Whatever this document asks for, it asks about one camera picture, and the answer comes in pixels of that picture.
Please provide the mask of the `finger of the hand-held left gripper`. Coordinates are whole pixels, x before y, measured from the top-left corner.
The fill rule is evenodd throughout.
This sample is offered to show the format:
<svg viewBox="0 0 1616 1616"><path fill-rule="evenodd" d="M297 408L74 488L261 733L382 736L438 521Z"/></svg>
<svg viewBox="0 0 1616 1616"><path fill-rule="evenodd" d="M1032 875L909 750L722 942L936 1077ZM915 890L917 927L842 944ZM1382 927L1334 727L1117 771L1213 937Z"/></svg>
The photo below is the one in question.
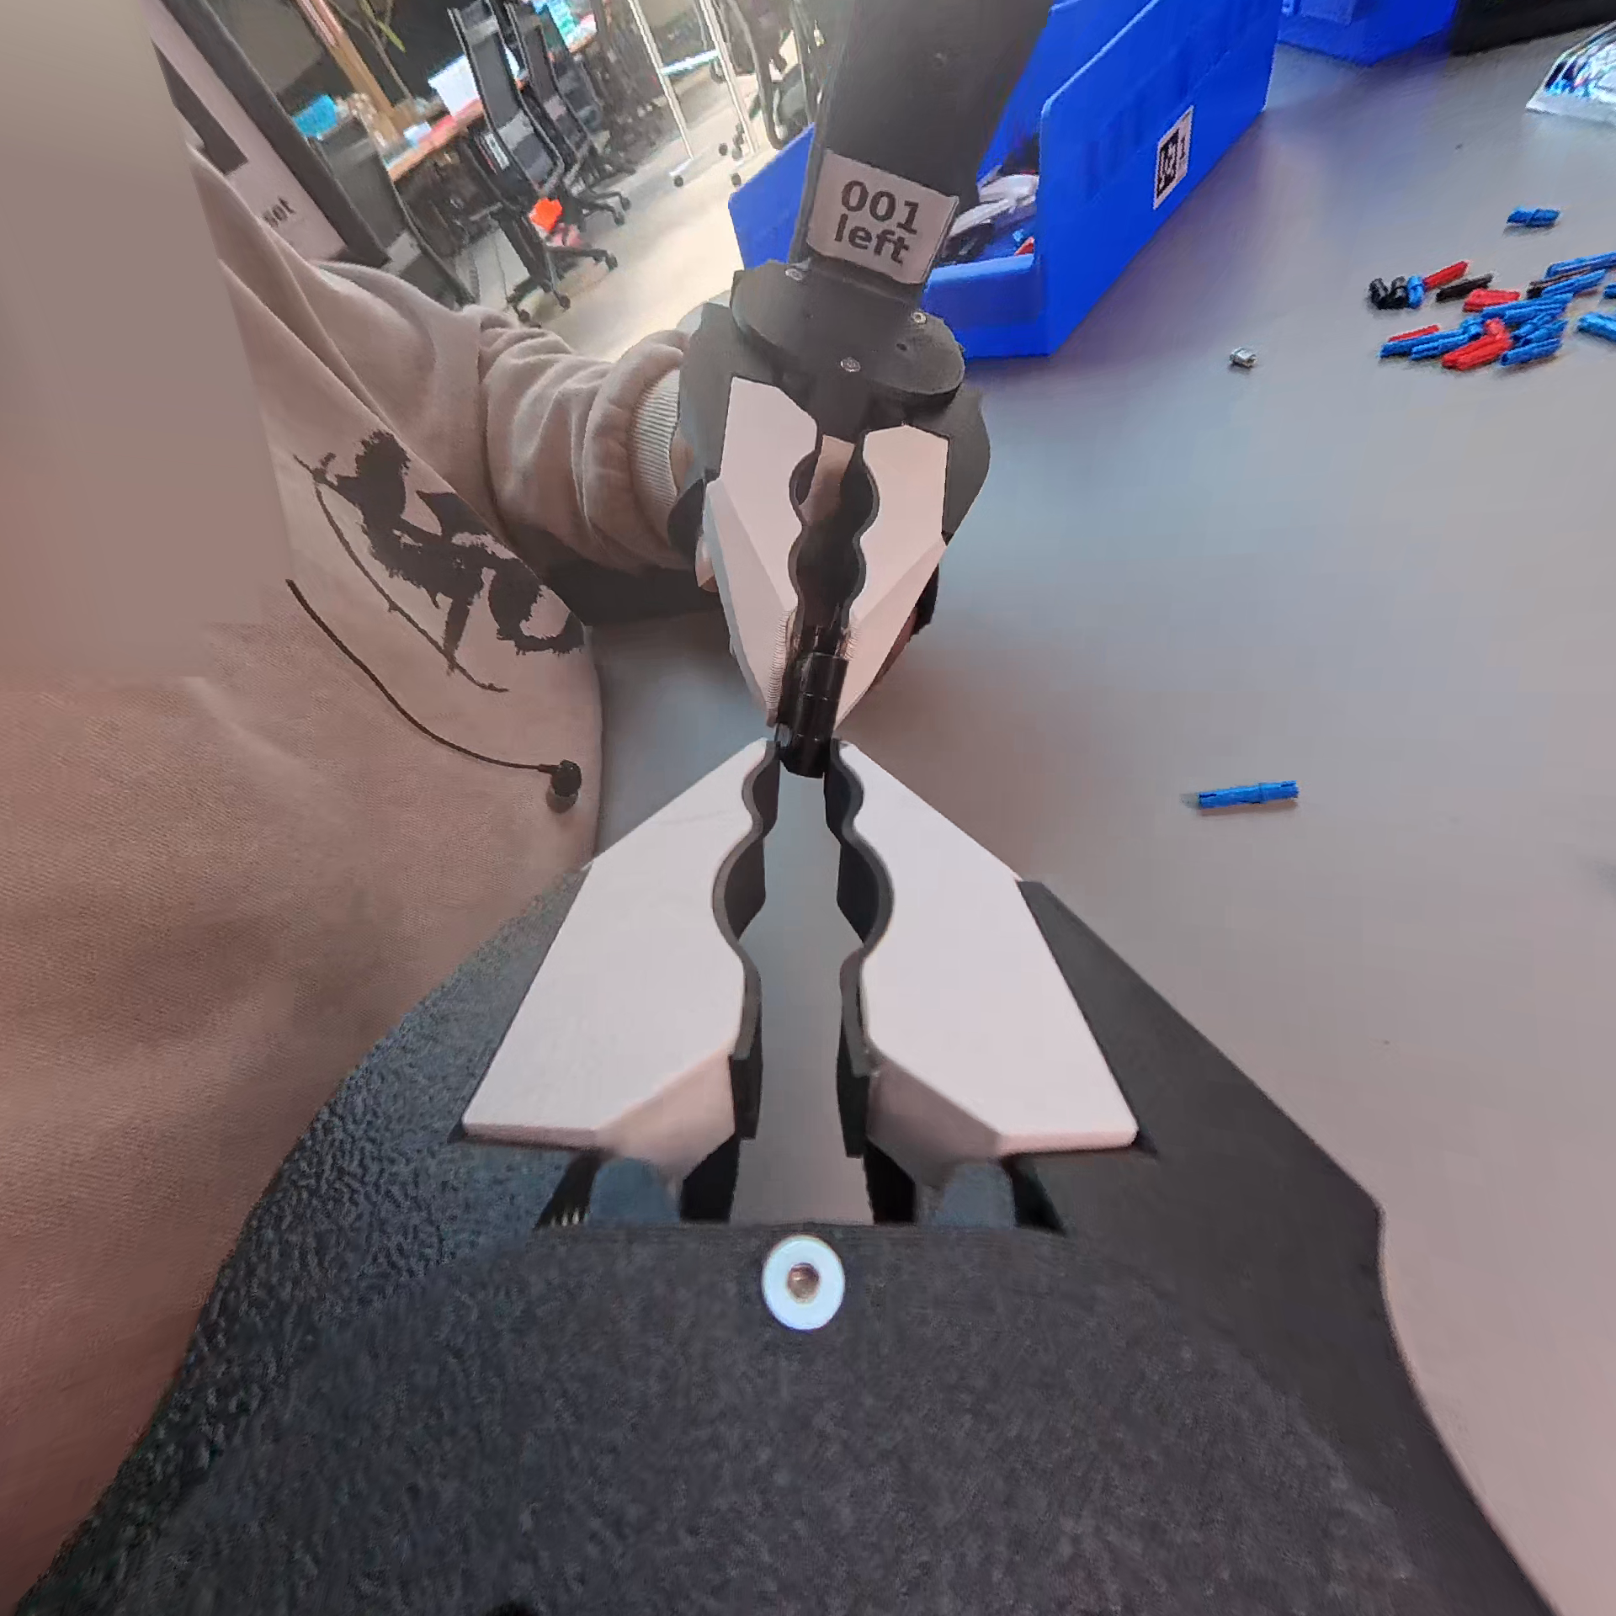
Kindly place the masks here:
<svg viewBox="0 0 1616 1616"><path fill-rule="evenodd" d="M720 586L734 654L763 719L778 725L795 656L803 536L795 477L815 467L822 433L784 390L749 377L730 388L720 467L707 484L703 538Z"/></svg>
<svg viewBox="0 0 1616 1616"><path fill-rule="evenodd" d="M872 690L945 554L949 442L920 427L830 436L843 471L834 525L832 604L843 661L836 733Z"/></svg>

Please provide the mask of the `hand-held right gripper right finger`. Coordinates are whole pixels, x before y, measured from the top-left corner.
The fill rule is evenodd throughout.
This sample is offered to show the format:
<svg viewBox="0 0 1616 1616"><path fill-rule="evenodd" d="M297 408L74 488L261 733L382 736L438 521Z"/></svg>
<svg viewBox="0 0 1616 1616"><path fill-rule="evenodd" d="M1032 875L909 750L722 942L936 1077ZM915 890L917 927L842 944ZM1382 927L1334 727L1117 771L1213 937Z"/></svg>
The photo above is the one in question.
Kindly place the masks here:
<svg viewBox="0 0 1616 1616"><path fill-rule="evenodd" d="M840 971L845 1154L942 1185L959 1165L1138 1144L1019 873L851 742L824 804L857 937Z"/></svg>

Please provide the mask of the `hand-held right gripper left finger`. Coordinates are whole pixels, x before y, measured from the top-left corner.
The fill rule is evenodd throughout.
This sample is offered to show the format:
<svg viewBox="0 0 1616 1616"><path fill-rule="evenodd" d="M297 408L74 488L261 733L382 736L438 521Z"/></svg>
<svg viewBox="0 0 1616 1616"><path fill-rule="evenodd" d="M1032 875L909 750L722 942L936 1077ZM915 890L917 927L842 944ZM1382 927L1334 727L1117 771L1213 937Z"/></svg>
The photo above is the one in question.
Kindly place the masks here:
<svg viewBox="0 0 1616 1616"><path fill-rule="evenodd" d="M741 940L778 800L776 746L753 740L591 860L463 1114L468 1139L686 1179L755 1135L763 987Z"/></svg>

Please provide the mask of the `black connector pin piece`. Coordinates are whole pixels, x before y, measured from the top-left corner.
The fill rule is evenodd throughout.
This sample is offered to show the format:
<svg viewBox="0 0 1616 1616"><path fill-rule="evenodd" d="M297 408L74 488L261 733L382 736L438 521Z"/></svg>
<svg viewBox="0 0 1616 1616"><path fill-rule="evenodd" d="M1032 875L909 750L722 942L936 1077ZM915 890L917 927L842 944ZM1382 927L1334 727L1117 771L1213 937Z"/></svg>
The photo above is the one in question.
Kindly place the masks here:
<svg viewBox="0 0 1616 1616"><path fill-rule="evenodd" d="M847 658L842 623L805 625L782 679L776 756L797 777L820 779L832 758Z"/></svg>

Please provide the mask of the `grey desk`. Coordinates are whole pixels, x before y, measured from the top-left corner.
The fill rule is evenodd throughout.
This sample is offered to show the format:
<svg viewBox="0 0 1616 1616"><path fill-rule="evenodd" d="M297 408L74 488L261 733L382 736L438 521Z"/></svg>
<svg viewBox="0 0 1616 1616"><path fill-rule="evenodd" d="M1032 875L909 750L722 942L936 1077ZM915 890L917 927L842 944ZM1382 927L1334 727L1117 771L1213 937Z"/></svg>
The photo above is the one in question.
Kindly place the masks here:
<svg viewBox="0 0 1616 1616"><path fill-rule="evenodd" d="M1382 1202L1432 1416L1559 1612L1613 1612L1613 346L1382 363L1365 290L1613 248L1613 129L1528 111L1590 32L1282 52L1070 342L980 373L992 477L851 727Z"/></svg>

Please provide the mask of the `blue plastic bin white tag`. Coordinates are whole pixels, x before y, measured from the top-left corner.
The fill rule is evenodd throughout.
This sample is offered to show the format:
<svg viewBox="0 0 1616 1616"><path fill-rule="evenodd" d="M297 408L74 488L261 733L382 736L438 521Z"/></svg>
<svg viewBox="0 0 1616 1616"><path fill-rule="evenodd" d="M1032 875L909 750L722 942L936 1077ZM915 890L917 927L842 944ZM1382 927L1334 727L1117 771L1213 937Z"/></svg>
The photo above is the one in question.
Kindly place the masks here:
<svg viewBox="0 0 1616 1616"><path fill-rule="evenodd" d="M922 294L967 361L1051 356L1263 111L1278 2L1051 4ZM811 127L732 200L745 269L786 259Z"/></svg>

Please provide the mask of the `black office chair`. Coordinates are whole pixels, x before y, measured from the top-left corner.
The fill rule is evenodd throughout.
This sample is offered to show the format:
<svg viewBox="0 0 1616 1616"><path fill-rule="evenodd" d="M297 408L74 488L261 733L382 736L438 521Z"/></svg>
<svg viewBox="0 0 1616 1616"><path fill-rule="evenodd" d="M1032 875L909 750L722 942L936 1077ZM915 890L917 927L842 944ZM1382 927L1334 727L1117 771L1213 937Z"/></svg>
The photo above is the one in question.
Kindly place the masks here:
<svg viewBox="0 0 1616 1616"><path fill-rule="evenodd" d="M513 4L509 11L530 77L530 98L561 155L580 217L607 215L624 227L632 200L613 184L620 171L590 75L574 59L549 7Z"/></svg>
<svg viewBox="0 0 1616 1616"><path fill-rule="evenodd" d="M570 152L557 148L520 88L495 5L455 4L451 23L482 105L472 132L480 181L528 271L509 294L509 307L520 323L534 325L538 296L566 311L574 302L563 286L565 277L591 263L616 271L618 257L584 229L593 207L574 184Z"/></svg>

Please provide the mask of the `pile of small plastic pins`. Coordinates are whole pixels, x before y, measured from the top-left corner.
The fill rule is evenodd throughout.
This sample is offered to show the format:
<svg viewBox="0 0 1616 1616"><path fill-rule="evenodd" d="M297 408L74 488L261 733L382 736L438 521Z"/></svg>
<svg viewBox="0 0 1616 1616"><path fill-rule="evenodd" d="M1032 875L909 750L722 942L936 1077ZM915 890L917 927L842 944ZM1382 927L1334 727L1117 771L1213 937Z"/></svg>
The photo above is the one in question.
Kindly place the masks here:
<svg viewBox="0 0 1616 1616"><path fill-rule="evenodd" d="M1421 321L1386 336L1382 363L1432 365L1449 373L1519 371L1557 357L1569 332L1613 342L1615 254L1551 263L1521 286L1461 257L1428 273L1374 277L1374 313Z"/></svg>

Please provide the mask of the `clear plastic parts bag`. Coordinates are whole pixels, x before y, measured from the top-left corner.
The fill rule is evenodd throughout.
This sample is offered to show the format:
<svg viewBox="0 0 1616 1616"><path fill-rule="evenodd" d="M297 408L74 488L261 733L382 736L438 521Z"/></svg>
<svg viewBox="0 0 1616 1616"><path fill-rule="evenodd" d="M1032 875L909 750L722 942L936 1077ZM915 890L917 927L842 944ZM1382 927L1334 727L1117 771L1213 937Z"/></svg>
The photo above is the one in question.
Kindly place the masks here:
<svg viewBox="0 0 1616 1616"><path fill-rule="evenodd" d="M1615 129L1615 23L1567 48L1534 90L1528 111Z"/></svg>

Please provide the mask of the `black sweatshirt drawstring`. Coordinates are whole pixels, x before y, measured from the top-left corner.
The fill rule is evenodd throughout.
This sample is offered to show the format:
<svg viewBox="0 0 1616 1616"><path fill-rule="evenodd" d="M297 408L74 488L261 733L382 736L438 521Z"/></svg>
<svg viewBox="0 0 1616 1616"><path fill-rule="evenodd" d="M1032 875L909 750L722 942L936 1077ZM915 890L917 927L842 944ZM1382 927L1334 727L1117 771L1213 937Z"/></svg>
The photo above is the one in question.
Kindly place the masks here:
<svg viewBox="0 0 1616 1616"><path fill-rule="evenodd" d="M330 638L334 648L341 652L341 656L376 688L376 692L393 708L393 711L403 717L418 735L426 736L438 748L451 752L463 760L478 761L489 765L493 769L501 769L507 773L516 775L541 775L545 777L547 785L547 802L557 815L568 813L582 796L584 787L584 771L576 760L557 760L557 761L526 761L526 760L503 760L491 754L478 752L470 746L464 746L430 727L422 719L418 719L389 688L389 685L372 669L364 658L361 658L339 635L332 625L322 617L311 598L301 590L295 579L286 579L287 590L293 596L295 604L303 613L311 617L311 621Z"/></svg>

